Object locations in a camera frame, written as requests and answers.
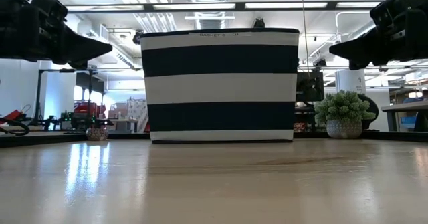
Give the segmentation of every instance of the potted plant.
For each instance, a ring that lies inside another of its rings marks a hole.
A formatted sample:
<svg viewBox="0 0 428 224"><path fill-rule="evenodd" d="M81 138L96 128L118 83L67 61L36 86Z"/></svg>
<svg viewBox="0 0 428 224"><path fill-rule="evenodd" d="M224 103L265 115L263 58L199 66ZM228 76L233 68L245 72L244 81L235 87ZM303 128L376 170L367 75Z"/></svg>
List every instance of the potted plant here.
<svg viewBox="0 0 428 224"><path fill-rule="evenodd" d="M327 94L315 105L318 122L327 123L327 133L332 138L358 138L362 133L361 120L372 120L375 114L367 112L368 101L362 101L356 92L341 90Z"/></svg>

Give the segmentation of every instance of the ceiling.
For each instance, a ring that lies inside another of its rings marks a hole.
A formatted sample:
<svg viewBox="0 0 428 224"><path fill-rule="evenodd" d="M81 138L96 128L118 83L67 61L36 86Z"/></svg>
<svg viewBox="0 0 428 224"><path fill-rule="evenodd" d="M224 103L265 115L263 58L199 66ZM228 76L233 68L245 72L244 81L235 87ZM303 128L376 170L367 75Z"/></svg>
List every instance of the ceiling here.
<svg viewBox="0 0 428 224"><path fill-rule="evenodd" d="M127 3L184 3L188 0L60 0L65 5L70 4L127 4ZM234 2L240 1L301 1L301 0L228 0ZM305 1L358 1L358 0L305 0ZM168 18L165 13L154 14L155 19L159 21L161 17ZM171 29L190 30L195 28L195 20L186 20L186 16L194 16L195 13L171 13L169 16L173 19L174 27ZM309 65L312 65L311 61L316 60L319 57L325 57L328 61L329 66L343 66L341 61L337 61L338 58L328 54L328 46L336 41L336 34L344 37L349 36L351 33L364 29L367 25L370 25L371 19L367 11L351 11L341 13L338 11L246 11L246 12L229 12L226 13L229 17L234 19L225 20L229 28L245 28L251 27L256 17L261 17L265 21L266 27L281 27L281 28L294 28L298 29L302 35L300 38L299 45L299 58L306 60L309 56ZM89 19L94 24L102 24L108 28L111 32L113 31L127 31L130 32L132 37L135 30L142 29L142 25L137 21L136 14L130 13L91 13L81 14L81 18ZM140 14L139 17L146 19L147 15ZM131 56L134 61L140 62L140 48L134 45L129 37L121 37L118 34L110 34L109 41L114 43L121 51ZM329 76L334 76L335 70L326 71ZM378 76L378 70L371 72L367 70L368 76ZM394 70L393 74L381 76L380 78L394 80L403 78L409 70ZM99 77L106 78L105 73L100 74ZM127 80L127 79L141 79L144 74L133 72L132 70L119 74L118 72L109 74L110 80Z"/></svg>

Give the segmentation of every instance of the navy and white striped bin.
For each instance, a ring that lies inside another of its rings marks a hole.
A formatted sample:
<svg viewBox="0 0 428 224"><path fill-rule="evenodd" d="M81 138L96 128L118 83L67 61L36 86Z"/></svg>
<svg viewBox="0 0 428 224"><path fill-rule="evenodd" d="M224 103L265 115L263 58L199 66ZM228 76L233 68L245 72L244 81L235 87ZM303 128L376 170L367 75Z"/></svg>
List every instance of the navy and white striped bin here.
<svg viewBox="0 0 428 224"><path fill-rule="evenodd" d="M144 34L152 141L292 141L298 41L295 29Z"/></svg>

